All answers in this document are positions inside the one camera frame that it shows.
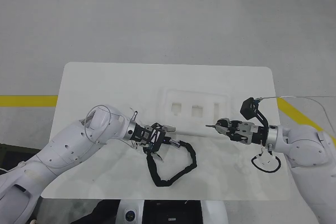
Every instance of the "white table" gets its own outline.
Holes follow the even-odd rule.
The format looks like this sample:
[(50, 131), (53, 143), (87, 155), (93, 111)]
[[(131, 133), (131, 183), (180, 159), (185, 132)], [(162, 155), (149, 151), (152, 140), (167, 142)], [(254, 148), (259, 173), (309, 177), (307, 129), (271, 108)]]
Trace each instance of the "white table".
[[(71, 62), (64, 69), (51, 138), (73, 120), (84, 118), (97, 104), (110, 104), (127, 116), (132, 114), (130, 108), (138, 110), (137, 120), (143, 124), (161, 122), (164, 119), (160, 114), (161, 93), (167, 90), (227, 96), (228, 114), (220, 114), (220, 117), (237, 120), (244, 120), (239, 110), (248, 97), (275, 95), (272, 73), (266, 67)], [(269, 123), (279, 124), (276, 101), (263, 101), (259, 109)], [(86, 162), (59, 176), (41, 196), (201, 200), (289, 198), (287, 166), (282, 155), (278, 155), (282, 168), (274, 174), (266, 174), (250, 163), (260, 152), (259, 146), (231, 142), (228, 138), (177, 138), (193, 146), (198, 167), (170, 187), (154, 185), (144, 154), (111, 140)], [(172, 177), (190, 163), (184, 150), (170, 147), (159, 153), (164, 162), (156, 163), (163, 179)]]

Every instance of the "yellow stripe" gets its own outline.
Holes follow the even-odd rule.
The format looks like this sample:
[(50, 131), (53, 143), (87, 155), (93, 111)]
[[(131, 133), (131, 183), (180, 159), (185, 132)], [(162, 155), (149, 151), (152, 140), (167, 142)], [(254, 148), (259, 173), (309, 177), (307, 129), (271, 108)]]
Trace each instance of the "yellow stripe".
[[(290, 117), (292, 120), (294, 120), (297, 124), (310, 125), (310, 126), (316, 128), (316, 130), (318, 130), (318, 131), (322, 131), (323, 130), (315, 122), (313, 122), (312, 120), (310, 120), (310, 118), (308, 118), (302, 112), (298, 111), (291, 104), (289, 104), (288, 102), (286, 102), (286, 100), (284, 100), (282, 98), (277, 98), (277, 103), (278, 103), (279, 109), (282, 112), (284, 112), (288, 117)], [(332, 140), (333, 140), (333, 142), (335, 144), (335, 147), (336, 147), (336, 139), (333, 136), (331, 136), (331, 138), (332, 138)]]
[(0, 96), (0, 106), (56, 106), (57, 97), (58, 96)]

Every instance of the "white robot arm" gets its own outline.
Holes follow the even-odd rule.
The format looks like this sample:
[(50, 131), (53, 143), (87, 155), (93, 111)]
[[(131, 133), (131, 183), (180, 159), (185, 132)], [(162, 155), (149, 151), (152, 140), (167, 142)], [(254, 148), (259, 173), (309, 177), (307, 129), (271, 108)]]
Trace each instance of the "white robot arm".
[(130, 140), (136, 126), (119, 110), (99, 105), (59, 132), (38, 154), (0, 175), (0, 224), (25, 223), (57, 176), (90, 158), (110, 139)]
[[(247, 120), (257, 118), (263, 127), (227, 118), (207, 126), (214, 127), (232, 141), (262, 144), (271, 156), (273, 151), (283, 153), (301, 196), (319, 223), (336, 224), (336, 148), (331, 137), (307, 125), (295, 129), (268, 125), (258, 110), (258, 103), (253, 98), (247, 99), (240, 113)], [(274, 172), (253, 164), (261, 171)]]

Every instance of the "black cable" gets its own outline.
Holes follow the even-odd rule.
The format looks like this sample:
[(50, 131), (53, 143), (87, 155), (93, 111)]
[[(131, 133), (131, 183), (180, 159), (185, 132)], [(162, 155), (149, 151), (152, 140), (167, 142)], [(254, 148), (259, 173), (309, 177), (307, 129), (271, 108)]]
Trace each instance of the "black cable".
[(276, 158), (276, 160), (278, 161), (279, 165), (278, 165), (278, 167), (277, 167), (275, 170), (271, 170), (271, 171), (269, 171), (269, 170), (263, 170), (262, 168), (260, 168), (259, 166), (257, 166), (257, 165), (254, 163), (254, 160), (257, 159), (256, 156), (254, 156), (254, 158), (251, 159), (251, 163), (252, 163), (258, 170), (260, 170), (260, 171), (262, 171), (262, 172), (267, 172), (268, 174), (272, 174), (272, 173), (278, 171), (278, 170), (281, 168), (281, 161), (280, 161), (280, 159), (279, 159), (277, 156), (275, 156), (275, 158)]
[[(165, 137), (163, 144), (170, 144), (169, 142), (170, 137)], [(192, 146), (189, 143), (179, 141), (179, 144), (186, 148), (186, 150), (190, 153), (190, 156), (192, 158), (192, 164), (181, 170), (179, 173), (174, 175), (170, 180), (162, 180), (157, 172), (157, 165), (155, 163), (154, 158), (152, 157), (151, 153), (147, 154), (147, 165), (148, 169), (150, 171), (152, 180), (156, 186), (170, 186), (174, 182), (177, 181), (177, 179), (181, 178), (184, 174), (187, 174), (194, 170), (197, 167), (197, 157), (195, 150), (192, 148)]]

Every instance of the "gray floor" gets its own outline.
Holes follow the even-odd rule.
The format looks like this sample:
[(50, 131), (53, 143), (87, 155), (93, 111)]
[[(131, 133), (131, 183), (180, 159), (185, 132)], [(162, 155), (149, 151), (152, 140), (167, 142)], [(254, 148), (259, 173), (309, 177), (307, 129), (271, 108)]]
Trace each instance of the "gray floor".
[[(336, 0), (0, 0), (0, 95), (57, 95), (71, 61), (267, 66), (277, 95), (336, 95)], [(319, 100), (336, 128), (336, 99)], [(289, 102), (330, 131), (315, 104)], [(0, 108), (0, 142), (42, 148), (53, 115)], [(231, 223), (316, 223), (291, 189), (284, 202), (227, 202)], [(62, 210), (50, 203), (42, 223)]]

